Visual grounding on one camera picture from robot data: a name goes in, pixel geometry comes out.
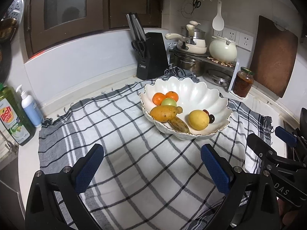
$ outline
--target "glass jar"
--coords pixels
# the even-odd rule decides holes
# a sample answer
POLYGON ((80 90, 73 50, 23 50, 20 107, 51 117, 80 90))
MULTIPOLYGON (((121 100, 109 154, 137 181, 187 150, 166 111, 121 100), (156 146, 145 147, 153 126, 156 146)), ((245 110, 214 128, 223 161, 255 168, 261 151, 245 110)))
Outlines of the glass jar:
POLYGON ((254 83, 253 75, 251 70, 241 67, 234 81, 233 92, 239 97, 245 98, 254 83))

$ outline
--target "dish soap bottle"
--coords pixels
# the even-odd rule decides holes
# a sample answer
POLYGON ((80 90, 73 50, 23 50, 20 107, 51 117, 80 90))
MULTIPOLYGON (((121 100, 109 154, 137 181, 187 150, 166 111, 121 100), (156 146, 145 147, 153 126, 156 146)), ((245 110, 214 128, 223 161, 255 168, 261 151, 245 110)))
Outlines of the dish soap bottle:
POLYGON ((32 124, 36 128, 41 127, 41 123, 44 119, 43 114, 40 112, 37 104, 35 103, 33 97, 31 95, 28 95, 22 88, 22 85, 20 85, 16 92, 21 92, 21 106, 24 109, 25 113, 27 114, 28 118, 31 120, 32 124))
POLYGON ((10 87, 3 87, 2 83, 0 83, 0 119, 19 145, 29 142, 35 134, 35 127, 18 103, 15 91, 10 87))

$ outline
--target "kitchen cabinet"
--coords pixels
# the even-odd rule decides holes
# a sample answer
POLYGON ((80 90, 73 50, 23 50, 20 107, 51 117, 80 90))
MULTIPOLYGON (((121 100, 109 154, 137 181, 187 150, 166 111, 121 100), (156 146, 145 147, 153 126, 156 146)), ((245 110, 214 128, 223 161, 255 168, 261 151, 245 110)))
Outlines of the kitchen cabinet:
POLYGON ((25 229, 17 158, 0 170, 0 229, 25 229))
POLYGON ((125 15, 138 13, 142 26, 161 27, 162 0, 110 0, 110 28, 128 27, 125 15))
POLYGON ((138 13, 143 26, 161 27, 162 0, 25 0, 28 57, 60 42, 128 27, 125 14, 138 13))

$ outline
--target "scissors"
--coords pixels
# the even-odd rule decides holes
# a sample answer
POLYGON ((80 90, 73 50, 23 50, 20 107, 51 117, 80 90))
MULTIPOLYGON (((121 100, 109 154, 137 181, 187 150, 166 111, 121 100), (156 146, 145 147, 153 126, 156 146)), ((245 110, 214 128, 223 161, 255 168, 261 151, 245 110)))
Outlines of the scissors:
POLYGON ((132 48, 139 53, 142 59, 146 58, 146 43, 143 40, 131 41, 132 48))
POLYGON ((201 6, 201 1, 193 0, 193 10, 201 6))

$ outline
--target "white saucepan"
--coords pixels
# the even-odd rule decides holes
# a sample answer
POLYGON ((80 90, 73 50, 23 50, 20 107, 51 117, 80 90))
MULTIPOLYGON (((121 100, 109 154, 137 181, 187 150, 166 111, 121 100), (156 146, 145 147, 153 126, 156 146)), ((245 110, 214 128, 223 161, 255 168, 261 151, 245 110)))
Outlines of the white saucepan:
POLYGON ((194 54, 204 54, 207 52, 205 40, 193 39, 196 44, 192 45, 192 44, 187 43, 190 41, 190 38, 183 37, 180 34, 174 34, 174 33, 166 34, 165 39, 178 40, 177 48, 178 50, 183 51, 183 52, 194 53, 194 54))

